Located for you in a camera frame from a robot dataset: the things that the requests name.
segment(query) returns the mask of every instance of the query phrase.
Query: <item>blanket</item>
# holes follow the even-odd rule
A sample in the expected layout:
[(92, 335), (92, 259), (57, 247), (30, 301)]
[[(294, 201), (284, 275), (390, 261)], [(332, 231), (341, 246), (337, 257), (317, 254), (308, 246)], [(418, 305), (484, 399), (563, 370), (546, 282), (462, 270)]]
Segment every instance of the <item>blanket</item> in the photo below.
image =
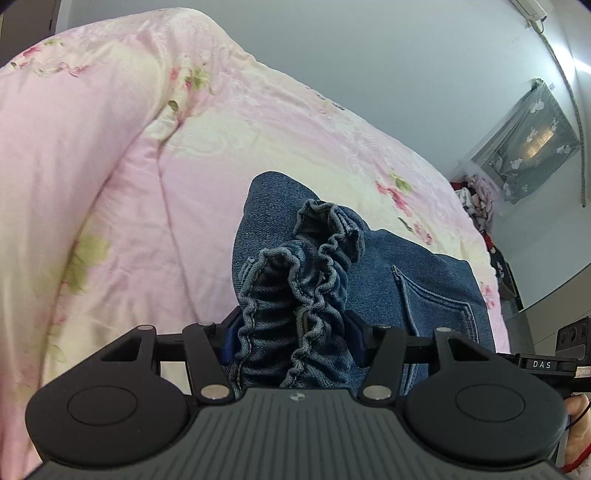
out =
[(41, 385), (136, 325), (236, 306), (233, 240), (268, 170), (467, 260), (509, 351), (484, 240), (428, 161), (195, 10), (86, 25), (0, 69), (3, 480), (40, 461), (24, 411)]

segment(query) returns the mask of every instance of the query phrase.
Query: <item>hand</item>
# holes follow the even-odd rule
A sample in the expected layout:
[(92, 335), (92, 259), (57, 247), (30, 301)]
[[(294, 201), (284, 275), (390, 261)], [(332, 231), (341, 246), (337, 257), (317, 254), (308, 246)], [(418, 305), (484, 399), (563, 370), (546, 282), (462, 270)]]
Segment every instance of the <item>hand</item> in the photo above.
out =
[[(578, 419), (588, 404), (589, 399), (584, 394), (567, 398), (564, 401), (564, 406), (569, 411), (570, 421)], [(591, 445), (591, 408), (569, 430), (564, 463), (569, 465), (575, 462), (589, 445)]]

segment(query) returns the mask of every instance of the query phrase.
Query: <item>ribbed black plate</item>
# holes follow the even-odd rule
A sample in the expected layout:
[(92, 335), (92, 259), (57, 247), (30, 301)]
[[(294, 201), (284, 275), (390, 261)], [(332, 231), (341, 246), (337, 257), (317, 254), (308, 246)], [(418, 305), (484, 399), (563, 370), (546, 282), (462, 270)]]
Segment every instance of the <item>ribbed black plate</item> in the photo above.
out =
[(512, 472), (454, 466), (415, 444), (396, 415), (346, 390), (249, 389), (208, 407), (177, 443), (108, 471), (45, 463), (32, 480), (558, 480), (549, 463)]

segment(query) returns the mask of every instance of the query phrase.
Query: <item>clothes pile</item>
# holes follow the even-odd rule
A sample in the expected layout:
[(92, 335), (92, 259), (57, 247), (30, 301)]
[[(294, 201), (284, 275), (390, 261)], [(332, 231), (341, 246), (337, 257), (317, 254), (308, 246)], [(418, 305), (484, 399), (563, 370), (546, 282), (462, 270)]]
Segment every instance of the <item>clothes pile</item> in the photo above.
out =
[(492, 229), (495, 201), (499, 197), (499, 188), (489, 179), (477, 174), (466, 176), (462, 181), (452, 182), (452, 187), (464, 207), (464, 211), (472, 218), (474, 226), (484, 237), (486, 249), (491, 256), (491, 266), (496, 272), (501, 298), (509, 300), (516, 297), (517, 293), (511, 280), (509, 265), (489, 235)]
[(452, 182), (452, 186), (476, 229), (479, 232), (489, 232), (498, 189), (492, 182), (478, 175), (467, 176), (462, 182)]

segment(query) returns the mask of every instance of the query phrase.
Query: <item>denim fabric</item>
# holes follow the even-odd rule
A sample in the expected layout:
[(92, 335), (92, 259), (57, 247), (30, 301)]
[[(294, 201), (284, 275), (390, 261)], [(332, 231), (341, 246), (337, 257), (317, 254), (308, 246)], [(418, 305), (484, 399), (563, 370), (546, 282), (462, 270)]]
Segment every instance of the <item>denim fabric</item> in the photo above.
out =
[[(347, 207), (322, 202), (277, 172), (256, 177), (236, 234), (232, 277), (244, 319), (230, 381), (248, 386), (350, 388), (342, 314), (431, 336), (447, 326), (494, 350), (486, 304), (466, 261), (432, 254)], [(405, 368), (401, 392), (426, 378)]]

